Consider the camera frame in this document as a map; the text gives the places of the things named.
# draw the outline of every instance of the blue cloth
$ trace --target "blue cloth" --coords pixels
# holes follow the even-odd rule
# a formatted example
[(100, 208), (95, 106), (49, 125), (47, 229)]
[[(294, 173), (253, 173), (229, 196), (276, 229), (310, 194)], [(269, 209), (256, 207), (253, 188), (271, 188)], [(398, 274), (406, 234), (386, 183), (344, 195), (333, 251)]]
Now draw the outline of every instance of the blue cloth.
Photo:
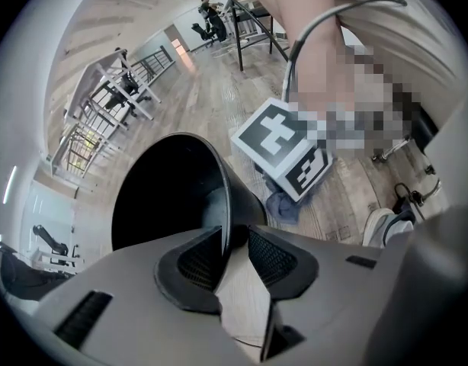
[(263, 179), (268, 189), (273, 192), (266, 200), (268, 213), (279, 223), (298, 224), (300, 210), (310, 204), (313, 188), (298, 202), (295, 202), (273, 179), (263, 172)]

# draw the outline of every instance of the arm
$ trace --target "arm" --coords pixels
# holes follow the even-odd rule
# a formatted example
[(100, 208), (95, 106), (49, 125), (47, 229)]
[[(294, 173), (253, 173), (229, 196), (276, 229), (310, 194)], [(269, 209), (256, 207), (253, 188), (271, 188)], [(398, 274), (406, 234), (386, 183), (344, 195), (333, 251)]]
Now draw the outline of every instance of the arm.
[[(335, 6), (334, 0), (276, 2), (291, 45), (312, 19)], [(297, 2), (304, 2), (303, 9), (300, 9)], [(320, 24), (310, 34), (300, 53), (297, 62), (298, 99), (305, 109), (318, 111), (319, 119), (325, 119), (325, 109), (329, 102), (349, 102), (349, 108), (353, 107), (354, 100), (348, 88), (345, 65), (337, 58), (344, 52), (343, 49), (344, 41), (340, 27), (333, 17)]]

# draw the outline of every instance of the black mesh vent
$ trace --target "black mesh vent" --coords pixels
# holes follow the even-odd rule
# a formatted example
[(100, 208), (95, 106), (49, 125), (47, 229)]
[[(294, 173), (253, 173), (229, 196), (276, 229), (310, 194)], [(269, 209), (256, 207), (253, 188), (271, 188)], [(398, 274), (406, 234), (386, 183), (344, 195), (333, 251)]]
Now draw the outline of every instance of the black mesh vent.
[(90, 292), (55, 333), (64, 342), (79, 349), (111, 300), (112, 296), (109, 294)]
[(192, 284), (214, 291), (223, 273), (222, 232), (218, 231), (182, 253), (178, 270)]
[(285, 278), (297, 266), (297, 259), (252, 230), (249, 232), (249, 259), (266, 287)]

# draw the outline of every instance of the black trash bin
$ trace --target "black trash bin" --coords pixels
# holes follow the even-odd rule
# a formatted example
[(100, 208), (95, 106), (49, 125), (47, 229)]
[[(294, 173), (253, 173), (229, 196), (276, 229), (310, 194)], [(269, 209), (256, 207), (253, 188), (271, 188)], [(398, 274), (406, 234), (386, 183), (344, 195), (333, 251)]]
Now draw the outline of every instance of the black trash bin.
[(262, 203), (215, 148), (202, 137), (175, 133), (150, 146), (124, 179), (112, 248), (221, 226), (225, 250), (234, 226), (255, 224), (266, 224)]

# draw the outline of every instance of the white sneaker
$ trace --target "white sneaker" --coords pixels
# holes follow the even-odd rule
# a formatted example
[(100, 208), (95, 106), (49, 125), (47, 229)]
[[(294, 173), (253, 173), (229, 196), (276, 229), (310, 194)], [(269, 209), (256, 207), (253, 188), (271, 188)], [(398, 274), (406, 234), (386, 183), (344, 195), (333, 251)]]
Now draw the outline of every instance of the white sneaker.
[(364, 226), (363, 246), (385, 248), (388, 241), (398, 233), (414, 229), (413, 213), (395, 214), (390, 209), (376, 209), (370, 214)]

